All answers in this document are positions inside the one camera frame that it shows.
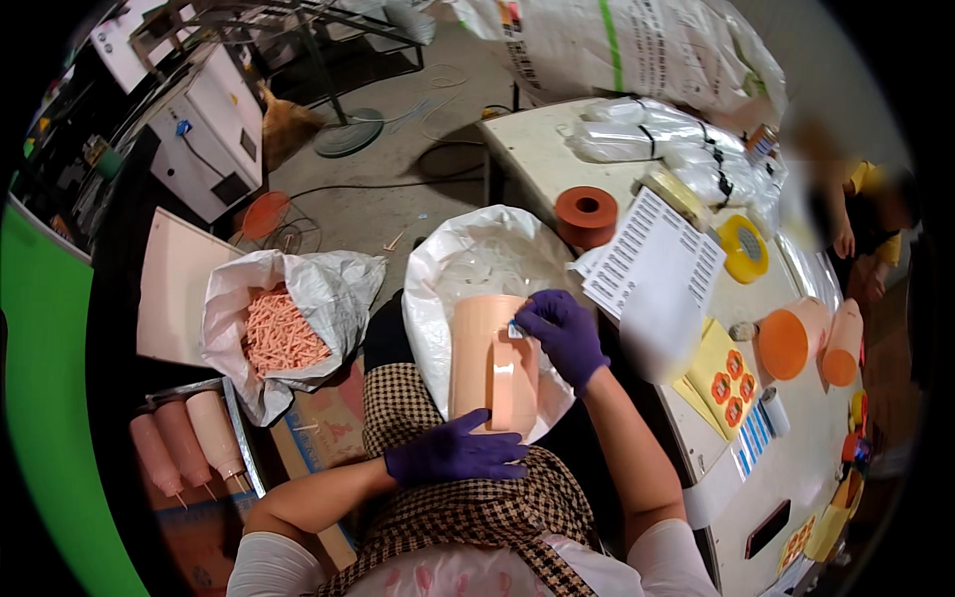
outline pitcher handle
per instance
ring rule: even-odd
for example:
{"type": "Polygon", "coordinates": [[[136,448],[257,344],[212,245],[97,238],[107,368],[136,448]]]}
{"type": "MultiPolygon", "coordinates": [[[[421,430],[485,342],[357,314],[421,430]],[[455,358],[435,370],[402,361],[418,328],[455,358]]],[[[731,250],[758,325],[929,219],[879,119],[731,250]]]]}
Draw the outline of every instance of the pitcher handle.
{"type": "Polygon", "coordinates": [[[514,347],[491,343],[494,360],[491,390],[491,431],[510,431],[514,417],[514,347]]]}

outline smartphone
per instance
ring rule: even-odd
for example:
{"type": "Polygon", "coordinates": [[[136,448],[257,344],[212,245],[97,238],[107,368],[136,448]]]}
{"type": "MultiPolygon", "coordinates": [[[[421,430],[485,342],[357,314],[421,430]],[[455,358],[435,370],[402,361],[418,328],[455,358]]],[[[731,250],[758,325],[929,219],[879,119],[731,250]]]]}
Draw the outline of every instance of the smartphone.
{"type": "Polygon", "coordinates": [[[792,502],[789,500],[781,503],[773,514],[750,534],[749,539],[746,540],[746,555],[743,556],[744,558],[749,560],[759,553],[760,549],[765,547],[767,543],[773,540],[773,537],[779,534],[779,531],[785,528],[786,523],[789,522],[791,505],[792,502]]]}

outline hand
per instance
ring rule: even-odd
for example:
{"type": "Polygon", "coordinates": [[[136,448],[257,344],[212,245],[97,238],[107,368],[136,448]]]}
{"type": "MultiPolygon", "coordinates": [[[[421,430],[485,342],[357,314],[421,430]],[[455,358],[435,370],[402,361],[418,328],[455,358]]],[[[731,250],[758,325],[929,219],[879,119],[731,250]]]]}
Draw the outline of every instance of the hand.
{"type": "Polygon", "coordinates": [[[515,322],[541,341],[557,373],[579,394],[594,372],[610,359],[600,350],[593,315],[566,290],[542,290],[514,316],[515,322]]]}
{"type": "Polygon", "coordinates": [[[846,216],[842,224],[842,230],[833,242],[833,249],[840,259],[856,256],[856,235],[852,232],[852,226],[849,224],[849,217],[846,216]]]}
{"type": "Polygon", "coordinates": [[[520,434],[472,436],[491,418],[488,409],[438,425],[406,444],[385,450],[385,467],[402,487],[462,479],[521,479],[527,467],[504,464],[527,456],[520,434]]]}
{"type": "Polygon", "coordinates": [[[875,274],[869,274],[865,279],[865,298],[870,303],[878,303],[885,296],[885,283],[875,274]]]}

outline white sleeve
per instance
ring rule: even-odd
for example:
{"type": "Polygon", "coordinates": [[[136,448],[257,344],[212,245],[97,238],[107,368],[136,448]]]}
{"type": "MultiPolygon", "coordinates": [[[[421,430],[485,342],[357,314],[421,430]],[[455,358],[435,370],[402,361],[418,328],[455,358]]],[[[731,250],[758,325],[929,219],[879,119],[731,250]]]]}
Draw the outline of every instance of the white sleeve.
{"type": "Polygon", "coordinates": [[[308,550],[292,539],[259,531],[242,537],[226,597],[287,597],[311,593],[325,573],[308,550]]]}
{"type": "Polygon", "coordinates": [[[650,527],[630,548],[626,562],[640,572],[647,597],[719,597],[685,521],[669,519],[650,527]]]}

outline checkered scarf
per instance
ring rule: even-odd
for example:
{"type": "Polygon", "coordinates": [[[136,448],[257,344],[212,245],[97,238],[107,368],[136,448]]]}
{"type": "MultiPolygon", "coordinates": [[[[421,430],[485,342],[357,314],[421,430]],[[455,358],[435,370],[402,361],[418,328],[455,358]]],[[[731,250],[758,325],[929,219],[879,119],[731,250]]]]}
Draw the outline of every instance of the checkered scarf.
{"type": "MultiPolygon", "coordinates": [[[[365,376],[364,442],[368,458],[405,443],[444,422],[428,396],[414,363],[378,367],[365,376]]],[[[460,480],[405,489],[362,516],[357,561],[318,588],[338,597],[389,558],[434,544],[475,544],[511,548],[555,595],[594,592],[540,539],[564,535],[579,544],[596,543],[593,513],[580,485],[553,454],[531,446],[521,461],[527,477],[518,480],[460,480]]]]}

